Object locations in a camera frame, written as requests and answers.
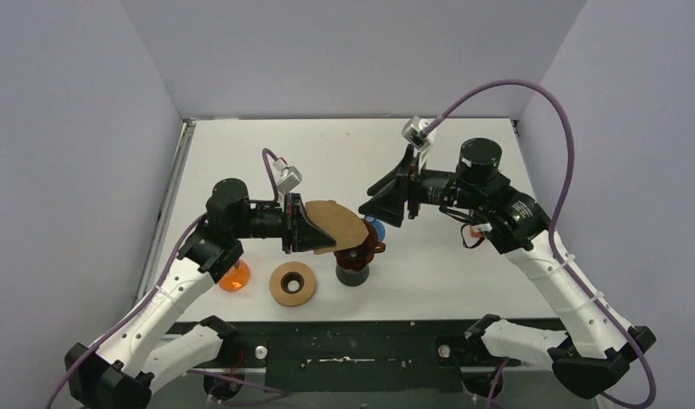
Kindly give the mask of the brown paper coffee filter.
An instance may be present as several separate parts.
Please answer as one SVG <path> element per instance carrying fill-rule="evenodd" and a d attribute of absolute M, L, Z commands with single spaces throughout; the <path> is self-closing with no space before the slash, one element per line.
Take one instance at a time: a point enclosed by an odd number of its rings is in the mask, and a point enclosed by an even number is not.
<path fill-rule="evenodd" d="M 316 256 L 356 247 L 369 235 L 363 220 L 334 200 L 309 201 L 306 203 L 306 210 L 309 220 L 336 242 L 332 246 L 314 250 L 313 254 Z"/>

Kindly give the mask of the amber plastic coffee dripper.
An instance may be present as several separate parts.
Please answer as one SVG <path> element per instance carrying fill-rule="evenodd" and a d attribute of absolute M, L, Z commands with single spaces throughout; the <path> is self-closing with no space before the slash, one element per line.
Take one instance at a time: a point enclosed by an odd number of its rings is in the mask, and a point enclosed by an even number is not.
<path fill-rule="evenodd" d="M 366 221 L 363 224 L 368 234 L 361 244 L 333 253 L 337 266 L 343 270 L 359 272 L 372 262 L 375 254 L 386 250 L 386 245 L 378 239 L 376 229 Z"/>

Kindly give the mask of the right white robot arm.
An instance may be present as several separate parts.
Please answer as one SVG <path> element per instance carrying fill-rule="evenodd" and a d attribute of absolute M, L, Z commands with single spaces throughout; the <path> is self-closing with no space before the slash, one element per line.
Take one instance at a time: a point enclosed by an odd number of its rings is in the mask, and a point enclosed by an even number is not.
<path fill-rule="evenodd" d="M 407 147 L 397 166 L 368 189 L 359 212 L 399 227 L 422 205 L 435 205 L 480 231 L 532 282 L 563 327 L 540 330 L 488 314 L 468 328 L 468 345 L 551 371 L 578 397 L 603 395 L 645 355 L 655 335 L 609 307 L 550 232 L 545 211 L 500 172 L 501 157 L 496 142 L 474 138 L 461 145 L 452 172 L 423 170 L 415 149 Z"/>

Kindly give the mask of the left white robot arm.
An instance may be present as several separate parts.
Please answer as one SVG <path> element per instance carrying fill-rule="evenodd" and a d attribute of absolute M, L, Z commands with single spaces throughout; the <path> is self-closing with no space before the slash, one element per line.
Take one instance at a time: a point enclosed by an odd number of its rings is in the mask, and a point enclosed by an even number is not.
<path fill-rule="evenodd" d="M 205 214 L 178 239 L 155 286 L 106 334 L 67 353 L 72 398 L 86 408 L 144 408 L 155 392 L 195 366 L 234 362 L 237 331 L 216 316 L 165 345 L 160 341 L 239 261 L 242 239 L 280 239 L 287 254 L 336 244 L 308 218 L 299 194 L 288 194 L 282 204 L 251 203 L 242 180 L 217 182 Z"/>

